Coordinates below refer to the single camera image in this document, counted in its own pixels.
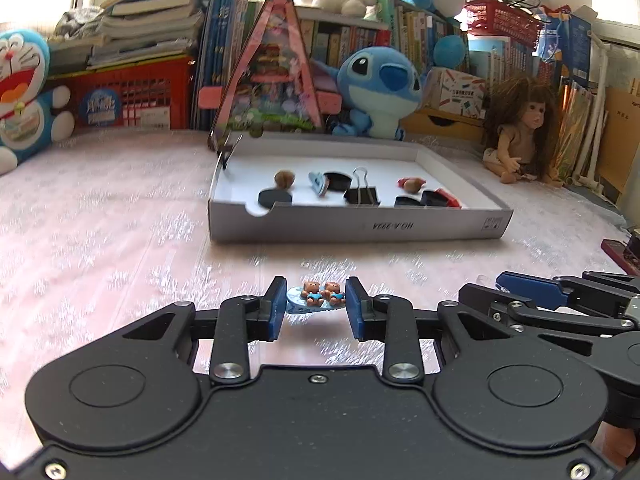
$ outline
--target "screw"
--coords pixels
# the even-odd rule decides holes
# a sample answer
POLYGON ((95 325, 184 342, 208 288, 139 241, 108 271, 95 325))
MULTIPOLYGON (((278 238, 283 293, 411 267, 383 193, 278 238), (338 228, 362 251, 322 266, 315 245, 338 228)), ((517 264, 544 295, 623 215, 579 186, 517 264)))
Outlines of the screw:
POLYGON ((414 379, 419 373, 418 367, 411 363, 396 363, 389 367, 389 375, 394 379, 414 379))
POLYGON ((66 469, 55 462, 44 466, 44 473, 51 478, 51 480, 64 480, 66 478, 66 469))
POLYGON ((329 377, 327 377, 326 375, 320 375, 320 374, 312 375, 311 377, 309 377, 309 382, 313 384, 324 384, 328 380, 329 380, 329 377))
POLYGON ((590 474, 591 467, 589 467, 589 464, 578 464, 571 469, 569 478, 571 478, 571 480, 586 480, 590 474))
POLYGON ((237 379, 244 373, 238 363, 220 363, 213 368, 213 374, 220 379, 237 379))

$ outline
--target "red crate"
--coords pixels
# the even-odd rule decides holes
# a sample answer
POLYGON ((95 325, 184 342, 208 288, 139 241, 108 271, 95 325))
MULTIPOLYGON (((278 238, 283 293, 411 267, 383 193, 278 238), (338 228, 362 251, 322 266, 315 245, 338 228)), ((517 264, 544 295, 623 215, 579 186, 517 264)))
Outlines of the red crate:
POLYGON ((465 5, 469 33, 476 36, 509 36, 535 48, 544 23, 523 10, 498 0, 471 0, 465 5))
POLYGON ((71 100, 67 109, 76 118, 76 127, 92 126, 161 126, 167 120, 174 130, 189 127, 191 85, 193 84, 194 62, 191 57, 180 56, 168 60, 140 62, 126 68, 107 68, 94 72, 63 75, 50 78, 47 88, 66 85, 71 90, 71 100), (88 101, 94 91, 108 89, 104 114, 92 114, 88 118, 88 108, 94 107, 95 100, 88 101), (111 102, 110 96, 117 96, 119 104, 111 102), (153 108, 160 113, 151 114, 153 108), (105 123, 96 123, 99 118, 105 123))

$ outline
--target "doll with brown hair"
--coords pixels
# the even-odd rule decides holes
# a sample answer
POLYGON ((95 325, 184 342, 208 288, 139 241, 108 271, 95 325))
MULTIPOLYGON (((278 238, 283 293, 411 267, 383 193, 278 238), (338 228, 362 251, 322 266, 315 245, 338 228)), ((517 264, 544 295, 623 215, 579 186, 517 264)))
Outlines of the doll with brown hair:
POLYGON ((484 165, 504 184, 542 177, 546 138, 555 117, 551 90, 535 79, 513 78, 498 85, 484 119, 484 165))

